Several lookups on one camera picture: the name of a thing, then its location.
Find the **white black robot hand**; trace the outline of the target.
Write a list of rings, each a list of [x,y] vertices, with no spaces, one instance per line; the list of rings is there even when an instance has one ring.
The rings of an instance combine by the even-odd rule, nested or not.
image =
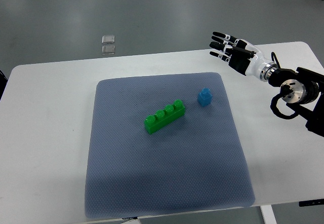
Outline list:
[[[210,55],[217,57],[244,76],[268,81],[278,65],[264,57],[263,52],[251,43],[232,35],[213,32]]]

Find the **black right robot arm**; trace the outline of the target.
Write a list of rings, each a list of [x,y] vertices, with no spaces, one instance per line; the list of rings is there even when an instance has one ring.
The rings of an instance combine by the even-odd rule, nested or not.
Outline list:
[[[323,75],[302,67],[296,71],[278,68],[268,76],[268,83],[280,88],[270,104],[277,117],[291,120],[301,116],[306,120],[308,131],[323,136]],[[293,114],[280,112],[277,107],[280,99],[294,111]]]

